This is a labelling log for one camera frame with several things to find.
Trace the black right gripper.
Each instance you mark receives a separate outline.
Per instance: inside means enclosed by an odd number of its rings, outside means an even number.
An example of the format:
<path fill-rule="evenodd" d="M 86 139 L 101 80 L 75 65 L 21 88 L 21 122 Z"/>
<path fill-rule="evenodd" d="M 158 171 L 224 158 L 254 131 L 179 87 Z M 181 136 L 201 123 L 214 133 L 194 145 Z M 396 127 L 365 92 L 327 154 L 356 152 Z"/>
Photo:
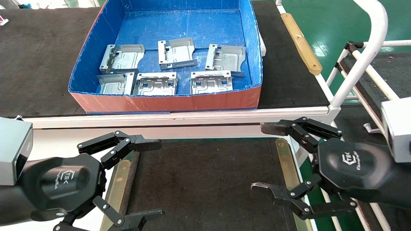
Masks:
<path fill-rule="evenodd" d="M 388 146 L 345 142 L 342 131 L 307 117 L 261 123 L 261 132 L 290 136 L 308 153 L 317 153 L 314 172 L 307 181 L 291 190 L 255 182 L 251 190 L 268 190 L 273 205 L 291 210 L 298 218 L 319 219 L 351 214 L 357 203 L 351 199 L 308 205 L 303 197 L 320 186 L 365 203 L 383 203 L 410 209 L 410 163 L 397 163 Z M 312 135 L 327 141 L 320 143 Z"/>

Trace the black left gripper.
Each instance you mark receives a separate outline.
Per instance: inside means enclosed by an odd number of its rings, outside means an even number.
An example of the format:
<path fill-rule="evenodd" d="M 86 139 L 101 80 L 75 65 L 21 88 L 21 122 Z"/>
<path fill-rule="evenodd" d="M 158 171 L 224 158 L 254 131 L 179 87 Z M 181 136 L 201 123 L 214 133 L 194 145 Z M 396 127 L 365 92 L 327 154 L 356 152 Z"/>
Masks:
<path fill-rule="evenodd" d="M 106 184 L 104 169 L 113 168 L 130 153 L 161 149 L 161 140 L 115 131 L 84 141 L 77 148 L 80 155 L 75 157 L 27 161 L 15 185 L 1 186 L 1 225 L 45 222 L 66 215 L 54 231 L 84 231 L 73 223 L 96 206 L 113 222 L 109 231 L 142 231 L 147 222 L 165 215 L 164 210 L 156 209 L 122 216 L 101 197 Z M 101 163 L 91 156 L 107 149 Z"/>

